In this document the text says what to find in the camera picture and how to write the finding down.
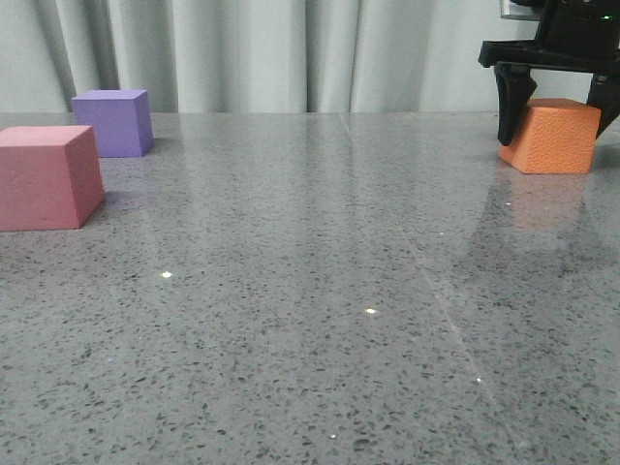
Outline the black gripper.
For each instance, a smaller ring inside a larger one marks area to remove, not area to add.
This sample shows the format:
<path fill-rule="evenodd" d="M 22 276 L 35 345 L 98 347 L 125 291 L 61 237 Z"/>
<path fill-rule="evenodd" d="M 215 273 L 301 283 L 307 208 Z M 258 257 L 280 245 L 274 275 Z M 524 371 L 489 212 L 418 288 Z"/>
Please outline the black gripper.
<path fill-rule="evenodd" d="M 619 72 L 619 2 L 547 1 L 532 40 L 485 41 L 479 63 L 493 67 L 498 141 L 510 145 L 537 88 L 531 68 L 589 74 Z M 619 76 L 593 75 L 586 105 L 601 111 L 599 137 L 619 116 Z"/>

